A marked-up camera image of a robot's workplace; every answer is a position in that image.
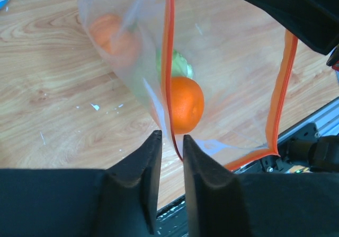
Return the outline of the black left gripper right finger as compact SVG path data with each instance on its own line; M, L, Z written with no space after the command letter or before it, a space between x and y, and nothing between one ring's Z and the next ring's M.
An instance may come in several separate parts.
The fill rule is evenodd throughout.
M189 236L338 236L338 174L228 171L183 138Z

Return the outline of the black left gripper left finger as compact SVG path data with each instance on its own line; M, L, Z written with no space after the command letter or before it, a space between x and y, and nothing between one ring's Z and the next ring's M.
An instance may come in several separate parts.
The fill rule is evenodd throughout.
M162 132L108 169L1 169L1 236L151 236Z

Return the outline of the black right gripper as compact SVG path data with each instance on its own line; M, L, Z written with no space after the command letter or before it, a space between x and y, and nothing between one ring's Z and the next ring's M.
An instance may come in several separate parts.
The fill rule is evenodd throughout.
M313 51L338 66L338 0L245 0L264 10Z

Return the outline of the orange fruit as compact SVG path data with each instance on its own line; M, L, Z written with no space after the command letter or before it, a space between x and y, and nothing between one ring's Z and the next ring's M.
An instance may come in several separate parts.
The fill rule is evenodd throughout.
M135 32L122 27L122 17L105 14L89 27L94 42L108 53L119 66L133 65L140 55L141 42Z
M171 78L171 110L175 134L187 134L198 125L204 111L204 95L196 81L184 76Z

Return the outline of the clear zip bag orange zipper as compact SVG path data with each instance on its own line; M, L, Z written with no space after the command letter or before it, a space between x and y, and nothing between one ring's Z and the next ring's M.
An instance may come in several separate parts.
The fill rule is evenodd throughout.
M230 170L278 154L298 38L244 0L78 0L82 26L183 157Z

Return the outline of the green cabbage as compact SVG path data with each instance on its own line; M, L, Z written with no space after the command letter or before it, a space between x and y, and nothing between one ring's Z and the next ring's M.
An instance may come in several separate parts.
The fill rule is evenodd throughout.
M161 61L162 53L159 49L156 51L156 69L158 72L159 79L161 80ZM190 79L193 79L193 68L192 65L188 63L186 58L179 53L177 50L173 50L172 54L172 77L183 76Z

